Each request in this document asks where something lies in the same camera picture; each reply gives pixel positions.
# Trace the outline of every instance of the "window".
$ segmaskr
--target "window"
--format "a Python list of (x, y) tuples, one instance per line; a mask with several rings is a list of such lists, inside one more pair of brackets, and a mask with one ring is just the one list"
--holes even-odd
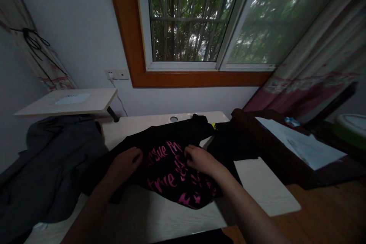
[(263, 84), (329, 1), (114, 0), (114, 6), (135, 87), (202, 87)]

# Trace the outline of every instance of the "wooden floor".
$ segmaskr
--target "wooden floor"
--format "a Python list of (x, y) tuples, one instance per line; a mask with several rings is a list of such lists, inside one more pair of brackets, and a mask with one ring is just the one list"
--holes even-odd
[[(366, 243), (366, 187), (348, 182), (305, 191), (287, 187), (302, 210), (273, 217), (292, 243)], [(245, 243), (237, 226), (223, 229), (235, 244)]]

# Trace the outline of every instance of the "glass pane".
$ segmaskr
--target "glass pane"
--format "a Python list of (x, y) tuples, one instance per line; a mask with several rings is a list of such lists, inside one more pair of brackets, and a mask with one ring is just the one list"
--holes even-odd
[(281, 63), (328, 2), (253, 0), (228, 63)]
[(150, 0), (154, 61), (216, 62), (235, 0)]

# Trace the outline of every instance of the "wooden window frame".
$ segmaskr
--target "wooden window frame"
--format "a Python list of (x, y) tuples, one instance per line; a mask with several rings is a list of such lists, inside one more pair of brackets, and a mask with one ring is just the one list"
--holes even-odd
[(113, 0), (134, 88), (261, 86), (272, 72), (146, 71), (139, 0)]

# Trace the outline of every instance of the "black t-shirt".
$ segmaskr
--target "black t-shirt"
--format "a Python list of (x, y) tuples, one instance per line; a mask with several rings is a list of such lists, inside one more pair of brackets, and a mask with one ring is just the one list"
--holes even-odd
[(184, 148), (189, 144), (199, 146), (201, 140), (215, 135), (207, 151), (221, 162), (241, 184), (233, 160), (258, 157), (256, 144), (232, 123), (216, 123), (216, 130), (205, 116), (193, 115), (191, 119), (150, 127), (128, 136), (114, 149), (91, 164), (80, 179), (80, 189), (90, 195), (106, 174), (113, 159), (132, 147), (144, 154), (142, 164), (133, 176), (111, 197), (118, 204), (126, 186), (136, 183), (143, 188), (186, 207), (200, 209), (222, 192), (208, 175), (187, 166)]
[(123, 189), (133, 182), (173, 202), (200, 209), (213, 200), (218, 186), (209, 176), (187, 166), (184, 148), (189, 144), (199, 146), (201, 140), (212, 135), (214, 128), (206, 117), (194, 114), (191, 119), (150, 127), (128, 136), (88, 167), (80, 179), (81, 191), (90, 195), (116, 155), (138, 147), (144, 154), (143, 162), (113, 194), (111, 202), (118, 203)]

